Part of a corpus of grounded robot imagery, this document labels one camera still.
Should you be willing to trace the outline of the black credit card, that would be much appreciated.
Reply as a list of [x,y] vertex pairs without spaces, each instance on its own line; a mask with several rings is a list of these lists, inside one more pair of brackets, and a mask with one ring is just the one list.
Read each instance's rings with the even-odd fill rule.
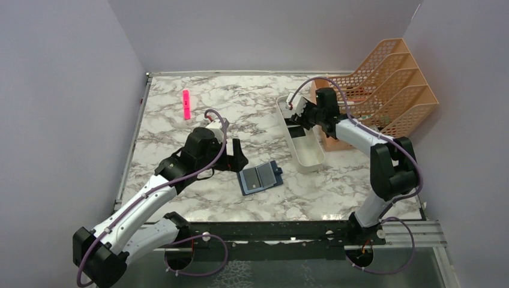
[[242,171],[247,191],[261,188],[261,183],[255,168],[249,168]]

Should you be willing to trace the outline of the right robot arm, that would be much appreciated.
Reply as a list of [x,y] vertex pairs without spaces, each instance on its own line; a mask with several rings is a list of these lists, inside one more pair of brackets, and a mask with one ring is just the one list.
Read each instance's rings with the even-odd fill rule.
[[361,244],[381,223],[381,218],[400,196],[409,194],[420,184],[420,176],[411,141],[394,138],[372,130],[347,113],[340,112],[333,88],[316,90],[316,101],[293,94],[287,97],[290,121],[311,130],[315,126],[327,137],[345,142],[370,160],[371,192],[348,219],[346,236]]

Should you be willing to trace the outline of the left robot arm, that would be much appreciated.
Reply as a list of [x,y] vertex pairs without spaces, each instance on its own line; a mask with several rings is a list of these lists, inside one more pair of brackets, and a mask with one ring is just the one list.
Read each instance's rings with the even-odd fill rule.
[[195,128],[182,148],[156,167],[146,184],[127,204],[92,229],[75,231],[72,259],[78,268],[79,287],[112,287],[139,257],[164,244],[182,246],[188,241],[188,221],[170,212],[151,228],[142,226],[207,170],[240,172],[248,160],[239,139],[233,155],[226,152],[229,121],[219,117]]

